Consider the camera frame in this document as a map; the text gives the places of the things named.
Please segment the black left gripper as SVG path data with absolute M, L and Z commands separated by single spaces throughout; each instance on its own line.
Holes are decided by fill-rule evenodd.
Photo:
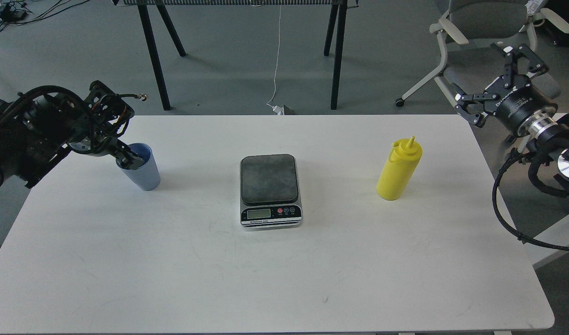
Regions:
M 69 143 L 78 154 L 102 156 L 112 155 L 122 169 L 139 169 L 145 160 L 134 153 L 129 145 L 119 140 L 126 132 L 134 109 L 125 98 L 146 101 L 146 94 L 117 94 L 99 80 L 89 86 L 83 122 L 78 126 L 76 140 Z

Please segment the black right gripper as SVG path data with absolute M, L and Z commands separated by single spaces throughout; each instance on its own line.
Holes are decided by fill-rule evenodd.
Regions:
M 513 136 L 526 136 L 532 123 L 529 121 L 531 116 L 536 113 L 553 116 L 557 112 L 557 104 L 531 84 L 532 78 L 546 74 L 549 67 L 526 44 L 511 47 L 492 43 L 491 48 L 501 53 L 504 59 L 500 77 L 489 84 L 484 93 L 457 93 L 454 108 L 472 127 L 484 127 L 489 113 L 499 119 Z M 519 73 L 521 59 L 527 60 L 525 75 Z M 507 87 L 504 79 L 514 80 Z M 491 101 L 492 95 L 497 99 Z

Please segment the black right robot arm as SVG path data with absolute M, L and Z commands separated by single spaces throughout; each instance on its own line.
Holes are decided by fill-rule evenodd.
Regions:
M 565 199 L 569 197 L 569 113 L 554 120 L 558 106 L 532 84 L 532 78 L 546 74 L 548 66 L 521 44 L 518 47 L 491 48 L 502 54 L 503 72 L 482 93 L 467 94 L 453 83 L 455 109 L 474 127 L 483 127 L 488 116 L 495 117 L 515 138 L 530 136 L 527 153 L 513 148 L 500 168 L 492 189 L 494 212 L 501 225 L 519 241 L 569 252 L 569 246 L 554 245 L 525 235 L 510 227 L 497 206 L 502 176 L 516 162 L 529 162 L 528 178 L 540 192 Z

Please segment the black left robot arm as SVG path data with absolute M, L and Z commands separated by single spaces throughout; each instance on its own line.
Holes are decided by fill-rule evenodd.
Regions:
M 17 176 L 33 188 L 71 152 L 111 155 L 123 169 L 142 168 L 149 154 L 120 139 L 134 116 L 125 98 L 145 101 L 148 96 L 117 94 L 95 80 L 85 98 L 44 85 L 18 93 L 13 102 L 0 99 L 0 187 Z

